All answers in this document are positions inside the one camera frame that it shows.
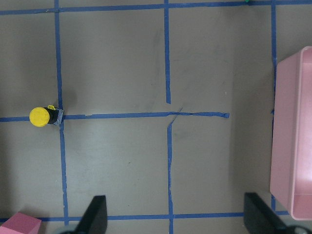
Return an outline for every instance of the pink box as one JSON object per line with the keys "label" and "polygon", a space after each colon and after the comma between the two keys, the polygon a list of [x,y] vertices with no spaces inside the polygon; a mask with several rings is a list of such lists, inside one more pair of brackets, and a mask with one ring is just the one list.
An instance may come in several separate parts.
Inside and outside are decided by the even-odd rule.
{"label": "pink box", "polygon": [[37,234],[41,220],[17,213],[0,226],[0,234]]}
{"label": "pink box", "polygon": [[296,220],[312,220],[312,46],[277,66],[271,193]]}

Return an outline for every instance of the gray floor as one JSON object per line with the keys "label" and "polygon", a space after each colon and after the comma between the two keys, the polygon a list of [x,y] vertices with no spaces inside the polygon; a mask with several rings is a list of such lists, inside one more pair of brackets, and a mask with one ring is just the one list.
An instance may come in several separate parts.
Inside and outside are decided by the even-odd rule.
{"label": "gray floor", "polygon": [[[162,3],[59,1],[60,7]],[[53,7],[53,0],[0,1],[0,10]],[[311,11],[312,4],[276,6],[277,62],[312,45]],[[0,218],[18,211],[59,218],[43,222],[40,233],[49,234],[64,225],[59,128],[11,117],[58,103],[55,14],[0,19]],[[174,233],[247,233],[235,215],[243,211],[244,192],[271,205],[271,4],[169,10],[172,104],[166,103],[164,9],[61,12],[59,20],[66,115],[230,113],[174,120],[173,212],[221,216],[174,219]],[[174,117],[65,120],[69,217],[82,216],[92,196],[106,194],[108,214],[117,219],[108,234],[168,233],[165,218],[116,217],[168,214],[167,127]],[[277,202],[276,210],[285,208]]]}

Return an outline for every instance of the small bottle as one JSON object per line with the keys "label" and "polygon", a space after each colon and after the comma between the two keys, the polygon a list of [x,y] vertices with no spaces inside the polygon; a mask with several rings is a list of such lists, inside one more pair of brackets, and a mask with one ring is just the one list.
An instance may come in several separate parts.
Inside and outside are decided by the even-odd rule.
{"label": "small bottle", "polygon": [[58,125],[62,121],[63,112],[52,105],[36,107],[30,112],[29,120],[36,127],[44,127],[47,124]]}

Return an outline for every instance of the blue tape line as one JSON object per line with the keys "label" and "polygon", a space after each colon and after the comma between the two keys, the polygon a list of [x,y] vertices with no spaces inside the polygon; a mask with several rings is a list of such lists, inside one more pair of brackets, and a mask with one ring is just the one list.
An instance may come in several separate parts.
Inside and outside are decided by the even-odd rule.
{"label": "blue tape line", "polygon": [[20,121],[29,121],[28,116],[22,117],[2,117],[0,118],[0,122],[20,122]]}
{"label": "blue tape line", "polygon": [[276,55],[276,0],[272,0],[271,3],[271,34],[272,34],[272,60],[274,67],[274,94],[276,87],[276,67],[277,67],[277,55]]}
{"label": "blue tape line", "polygon": [[152,10],[162,9],[164,7],[164,4],[63,7],[59,9],[59,12]]}
{"label": "blue tape line", "polygon": [[60,109],[63,109],[61,58],[60,58],[60,35],[59,35],[59,14],[55,13],[54,17],[55,17],[55,49],[56,49],[57,81],[58,81],[58,107]]}
{"label": "blue tape line", "polygon": [[[270,5],[271,1],[229,1],[229,2],[197,2],[197,3],[168,3],[147,5],[121,5],[121,6],[94,6],[94,7],[63,7],[31,10],[7,10],[0,11],[1,15],[25,15],[50,12],[87,12],[87,11],[122,11],[122,10],[152,10],[162,8],[191,8],[191,7],[222,7],[222,6],[262,6]],[[278,0],[276,5],[302,5],[312,4],[311,0]]]}
{"label": "blue tape line", "polygon": [[134,220],[134,219],[168,219],[169,216],[167,214],[159,214],[159,215],[116,215],[116,216],[108,216],[108,220]]}
{"label": "blue tape line", "polygon": [[169,208],[169,234],[174,233],[174,206],[171,194],[171,163],[172,163],[172,123],[167,128],[168,147],[168,208]]}
{"label": "blue tape line", "polygon": [[60,159],[61,159],[61,170],[62,170],[64,223],[65,225],[68,225],[67,179],[66,179],[65,138],[64,138],[64,123],[63,122],[59,126],[59,138],[60,138]]}
{"label": "blue tape line", "polygon": [[312,4],[311,0],[278,0],[276,5],[309,5]]}
{"label": "blue tape line", "polygon": [[169,8],[168,7],[166,7],[164,9],[164,34],[165,34],[166,102],[168,104],[171,104],[171,91],[170,91],[170,47],[169,47]]}
{"label": "blue tape line", "polygon": [[55,8],[48,9],[32,9],[32,10],[8,10],[8,11],[0,11],[0,16],[7,15],[29,15],[29,14],[39,14],[39,13],[53,13],[59,11]]}
{"label": "blue tape line", "polygon": [[243,217],[244,213],[175,214],[174,218],[224,218]]}
{"label": "blue tape line", "polygon": [[[57,82],[58,82],[58,107],[63,109],[62,99],[62,76],[61,76],[61,57],[60,57],[60,32],[59,32],[59,13],[54,14],[55,20],[55,49],[57,60]],[[63,189],[63,210],[64,210],[64,224],[68,225],[68,201],[67,201],[67,179],[66,179],[66,159],[65,159],[65,138],[64,138],[64,122],[59,126],[60,138],[60,158],[62,170],[62,189]]]}
{"label": "blue tape line", "polygon": [[54,8],[59,8],[59,0],[54,0]]}
{"label": "blue tape line", "polygon": [[275,200],[275,197],[273,195],[271,195],[271,209],[273,211],[276,210],[276,200]]}
{"label": "blue tape line", "polygon": [[277,215],[289,215],[288,211],[275,211]]}
{"label": "blue tape line", "polygon": [[191,7],[222,7],[222,6],[266,6],[270,5],[271,1],[227,1],[227,2],[195,2],[195,3],[169,3],[169,8],[191,8]]}
{"label": "blue tape line", "polygon": [[[287,211],[277,211],[277,215],[288,215]],[[224,218],[224,217],[243,217],[244,213],[207,213],[207,214],[174,214],[176,218]],[[64,217],[37,217],[43,222],[63,222]],[[68,221],[80,221],[82,217],[68,217]],[[108,220],[145,220],[145,219],[170,219],[168,214],[146,214],[146,215],[113,215],[108,216]],[[0,222],[6,222],[8,218],[0,218]]]}
{"label": "blue tape line", "polygon": [[101,118],[144,118],[144,117],[167,117],[172,115],[182,115],[182,116],[206,116],[206,117],[223,117],[229,118],[229,113],[222,112],[152,112],[152,113],[123,113],[123,114],[94,114],[90,116],[86,115],[65,115],[65,120],[73,119],[101,119]]}

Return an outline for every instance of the yellow cap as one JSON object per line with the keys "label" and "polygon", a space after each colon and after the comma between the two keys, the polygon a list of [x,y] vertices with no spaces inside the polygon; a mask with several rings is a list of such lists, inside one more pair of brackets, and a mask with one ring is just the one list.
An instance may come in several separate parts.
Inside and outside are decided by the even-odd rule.
{"label": "yellow cap", "polygon": [[43,107],[36,107],[30,112],[29,120],[36,127],[43,127],[48,124],[50,115]]}

